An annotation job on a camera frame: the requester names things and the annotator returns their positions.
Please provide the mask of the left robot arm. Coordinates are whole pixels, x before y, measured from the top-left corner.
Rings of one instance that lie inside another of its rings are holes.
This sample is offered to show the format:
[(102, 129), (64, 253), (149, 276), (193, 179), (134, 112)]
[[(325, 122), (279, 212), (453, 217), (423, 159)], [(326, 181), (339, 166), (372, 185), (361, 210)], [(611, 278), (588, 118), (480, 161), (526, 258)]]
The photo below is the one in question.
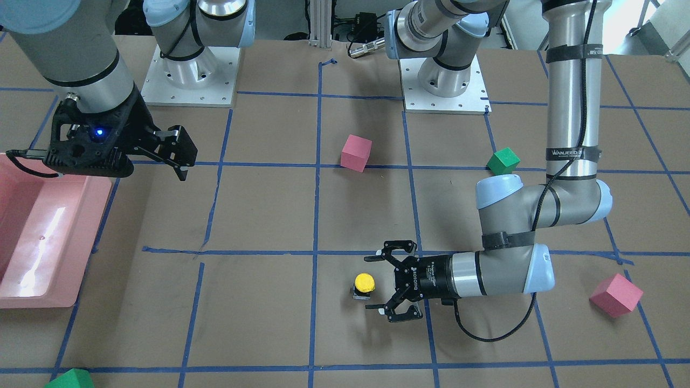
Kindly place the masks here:
[(546, 182), (525, 186), (519, 175), (485, 178), (476, 184), (481, 225), (476, 252), (419, 258), (411, 240), (386, 241), (367, 262), (394, 265), (395, 293), (368, 304), (389, 322), (422, 317), (417, 302), (445, 305), (462, 297), (525, 293), (555, 285), (549, 249), (535, 241), (538, 228), (593, 223), (609, 214), (613, 197), (597, 179), (603, 59), (602, 22), (609, 1), (543, 1), (549, 24), (549, 103)]

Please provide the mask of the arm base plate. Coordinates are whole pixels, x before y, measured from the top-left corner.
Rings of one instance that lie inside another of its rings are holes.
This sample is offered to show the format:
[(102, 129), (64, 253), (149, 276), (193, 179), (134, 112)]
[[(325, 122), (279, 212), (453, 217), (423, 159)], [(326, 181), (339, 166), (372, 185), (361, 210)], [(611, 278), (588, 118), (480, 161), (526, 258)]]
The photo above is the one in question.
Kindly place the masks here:
[(478, 57), (461, 71), (438, 66), (432, 58), (400, 59), (405, 111), (484, 115), (492, 112)]
[(148, 106), (232, 106), (242, 50), (206, 47), (187, 61), (163, 59), (156, 47), (141, 87)]

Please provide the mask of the green cube near left arm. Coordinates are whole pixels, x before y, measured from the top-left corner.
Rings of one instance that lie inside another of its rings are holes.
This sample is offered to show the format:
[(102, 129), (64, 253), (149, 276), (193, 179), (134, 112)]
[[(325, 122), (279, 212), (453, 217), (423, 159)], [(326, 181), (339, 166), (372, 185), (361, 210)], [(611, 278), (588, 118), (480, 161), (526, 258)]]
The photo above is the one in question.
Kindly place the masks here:
[(520, 162), (521, 159), (515, 151), (510, 147), (505, 147), (491, 155), (486, 167), (494, 175), (507, 175), (512, 174)]

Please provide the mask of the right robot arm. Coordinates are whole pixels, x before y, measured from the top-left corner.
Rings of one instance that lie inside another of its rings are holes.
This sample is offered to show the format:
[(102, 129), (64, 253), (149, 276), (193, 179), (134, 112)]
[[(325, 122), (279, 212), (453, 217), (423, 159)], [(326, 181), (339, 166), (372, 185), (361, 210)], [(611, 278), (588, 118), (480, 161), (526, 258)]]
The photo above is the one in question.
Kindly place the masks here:
[(145, 1), (143, 14), (157, 52), (140, 90), (113, 39), (114, 2), (2, 1), (2, 27), (60, 97), (49, 147), (6, 152), (17, 169), (124, 178), (140, 155), (187, 178), (195, 143), (181, 125), (157, 127), (148, 107), (230, 106), (256, 3)]

